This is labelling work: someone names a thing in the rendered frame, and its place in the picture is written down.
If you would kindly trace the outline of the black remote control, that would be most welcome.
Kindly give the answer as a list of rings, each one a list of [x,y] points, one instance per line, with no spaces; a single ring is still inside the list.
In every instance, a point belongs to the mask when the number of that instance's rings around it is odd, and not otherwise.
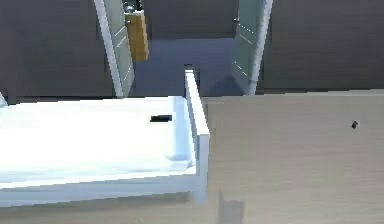
[[[172,121],[172,115],[154,115],[151,116],[150,122],[169,122]]]

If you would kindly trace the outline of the grey room door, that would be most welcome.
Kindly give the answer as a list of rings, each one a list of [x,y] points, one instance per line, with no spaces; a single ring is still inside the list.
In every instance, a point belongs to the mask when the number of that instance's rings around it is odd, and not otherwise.
[[[254,95],[274,0],[239,0],[232,74],[244,95]]]
[[[115,95],[126,98],[135,79],[122,0],[93,0]]]

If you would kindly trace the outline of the yellow wooden cabinet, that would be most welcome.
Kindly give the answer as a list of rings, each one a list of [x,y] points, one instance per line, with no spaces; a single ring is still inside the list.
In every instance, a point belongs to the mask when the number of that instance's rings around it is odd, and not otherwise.
[[[125,13],[132,60],[143,62],[149,56],[149,44],[143,10]]]

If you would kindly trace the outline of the white bed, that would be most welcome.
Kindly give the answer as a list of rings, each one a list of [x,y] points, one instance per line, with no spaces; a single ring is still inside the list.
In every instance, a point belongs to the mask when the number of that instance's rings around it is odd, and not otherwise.
[[[167,193],[204,202],[210,131],[192,69],[184,89],[16,105],[0,93],[0,208]]]

